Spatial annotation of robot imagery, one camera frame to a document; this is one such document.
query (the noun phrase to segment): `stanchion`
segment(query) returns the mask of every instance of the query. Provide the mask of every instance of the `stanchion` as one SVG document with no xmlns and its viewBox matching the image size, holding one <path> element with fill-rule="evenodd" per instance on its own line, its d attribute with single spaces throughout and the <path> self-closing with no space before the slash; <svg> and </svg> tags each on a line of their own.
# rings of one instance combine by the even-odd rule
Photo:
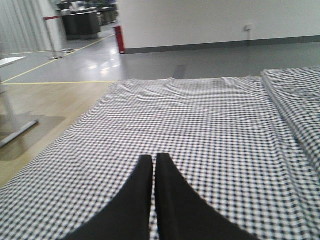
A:
<svg viewBox="0 0 320 240">
<path fill-rule="evenodd" d="M 57 51 L 55 49 L 54 42 L 52 40 L 52 36 L 51 36 L 50 30 L 49 30 L 49 27 L 48 27 L 48 24 L 47 24 L 48 20 L 58 19 L 58 18 L 59 18 L 59 16 L 44 16 L 43 17 L 44 25 L 45 25 L 46 31 L 48 33 L 49 41 L 50 41 L 50 44 L 51 44 L 51 47 L 52 47 L 52 52 L 53 52 L 53 57 L 50 57 L 49 58 L 50 60 L 55 60 L 55 59 L 61 59 L 62 58 L 62 56 L 58 56 L 57 55 Z"/>
</svg>

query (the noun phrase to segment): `gray curtain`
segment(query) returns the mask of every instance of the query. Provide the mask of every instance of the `gray curtain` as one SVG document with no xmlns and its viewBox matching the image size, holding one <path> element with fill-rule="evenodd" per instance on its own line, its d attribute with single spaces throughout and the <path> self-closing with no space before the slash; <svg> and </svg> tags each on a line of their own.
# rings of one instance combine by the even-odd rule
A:
<svg viewBox="0 0 320 240">
<path fill-rule="evenodd" d="M 48 0 L 0 0 L 0 42 L 3 53 L 51 50 L 43 21 L 43 16 L 46 15 L 41 8 L 45 1 L 48 5 L 52 4 Z M 65 38 L 61 24 L 57 25 L 59 32 L 55 31 L 52 34 L 59 34 L 62 39 Z M 60 47 L 59 39 L 55 45 Z"/>
</svg>

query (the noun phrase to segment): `gingham fabric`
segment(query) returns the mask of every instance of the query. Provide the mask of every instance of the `gingham fabric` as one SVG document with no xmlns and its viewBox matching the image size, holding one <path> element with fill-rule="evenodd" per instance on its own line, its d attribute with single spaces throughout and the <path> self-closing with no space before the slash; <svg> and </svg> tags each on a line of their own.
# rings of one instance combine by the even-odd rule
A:
<svg viewBox="0 0 320 240">
<path fill-rule="evenodd" d="M 157 153 L 259 239 L 320 239 L 319 174 L 257 77 L 115 83 L 0 190 L 0 239 L 63 238 L 119 192 L 140 155 Z"/>
<path fill-rule="evenodd" d="M 271 99 L 320 173 L 320 66 L 264 70 L 262 77 Z"/>
</svg>

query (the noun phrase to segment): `white wall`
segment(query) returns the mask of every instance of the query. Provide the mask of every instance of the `white wall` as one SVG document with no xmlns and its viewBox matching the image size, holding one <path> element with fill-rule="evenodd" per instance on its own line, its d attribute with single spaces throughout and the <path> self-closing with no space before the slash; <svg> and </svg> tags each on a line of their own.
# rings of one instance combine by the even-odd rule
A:
<svg viewBox="0 0 320 240">
<path fill-rule="evenodd" d="M 118 0 L 127 49 L 320 35 L 320 0 Z"/>
</svg>

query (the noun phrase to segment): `metal pole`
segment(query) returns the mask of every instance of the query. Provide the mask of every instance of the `metal pole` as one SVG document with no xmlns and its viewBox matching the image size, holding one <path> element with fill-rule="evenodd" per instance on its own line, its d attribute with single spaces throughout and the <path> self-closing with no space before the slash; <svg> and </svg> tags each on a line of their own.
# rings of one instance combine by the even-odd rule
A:
<svg viewBox="0 0 320 240">
<path fill-rule="evenodd" d="M 50 57 L 49 59 L 50 60 L 61 59 L 62 56 L 57 56 L 57 53 L 56 53 L 56 50 L 55 50 L 55 46 L 54 46 L 54 42 L 52 40 L 52 36 L 50 34 L 50 30 L 49 30 L 49 27 L 48 27 L 47 20 L 46 20 L 45 16 L 43 17 L 43 20 L 44 20 L 44 25 L 45 25 L 45 28 L 46 28 L 46 32 L 48 33 L 49 41 L 50 41 L 52 52 L 53 52 L 53 57 Z"/>
</svg>

